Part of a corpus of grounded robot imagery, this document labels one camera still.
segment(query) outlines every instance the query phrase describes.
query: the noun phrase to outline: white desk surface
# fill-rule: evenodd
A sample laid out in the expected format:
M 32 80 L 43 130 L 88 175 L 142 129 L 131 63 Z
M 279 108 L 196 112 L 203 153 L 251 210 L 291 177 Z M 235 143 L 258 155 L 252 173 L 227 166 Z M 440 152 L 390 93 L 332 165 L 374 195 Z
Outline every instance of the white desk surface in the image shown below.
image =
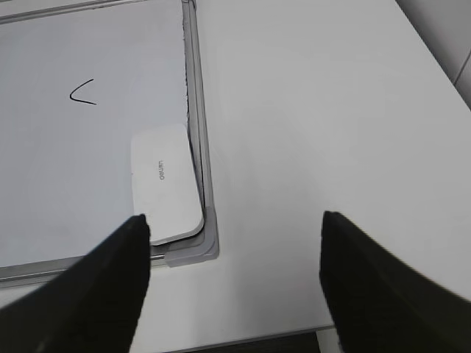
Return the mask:
M 471 299 L 471 114 L 395 2 L 197 4 L 221 255 L 152 271 L 132 352 L 331 324 L 324 210 Z

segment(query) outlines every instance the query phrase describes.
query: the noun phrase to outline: black marker line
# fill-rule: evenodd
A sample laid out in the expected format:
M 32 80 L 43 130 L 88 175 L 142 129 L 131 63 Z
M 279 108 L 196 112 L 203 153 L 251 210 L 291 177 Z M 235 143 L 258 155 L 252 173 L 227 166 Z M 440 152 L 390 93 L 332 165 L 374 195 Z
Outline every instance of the black marker line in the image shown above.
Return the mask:
M 86 83 L 82 83 L 79 87 L 77 87 L 76 89 L 74 89 L 72 91 L 72 93 L 69 95 L 69 98 L 72 99 L 73 101 L 78 101 L 80 103 L 86 103 L 86 104 L 92 104 L 92 105 L 96 105 L 96 103 L 93 103 L 92 101 L 83 101 L 81 99 L 75 99 L 72 95 L 78 90 L 80 89 L 81 87 L 85 86 L 86 84 L 92 82 L 93 79 L 89 79 Z

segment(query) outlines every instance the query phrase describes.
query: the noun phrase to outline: white eraser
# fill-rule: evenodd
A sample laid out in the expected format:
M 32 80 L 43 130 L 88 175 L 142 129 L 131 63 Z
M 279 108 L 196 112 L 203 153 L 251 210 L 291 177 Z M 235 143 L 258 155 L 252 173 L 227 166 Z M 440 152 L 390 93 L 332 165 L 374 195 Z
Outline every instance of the white eraser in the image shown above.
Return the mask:
M 152 245 L 201 230 L 204 218 L 185 126 L 162 126 L 133 136 L 131 168 L 134 212 L 146 215 Z

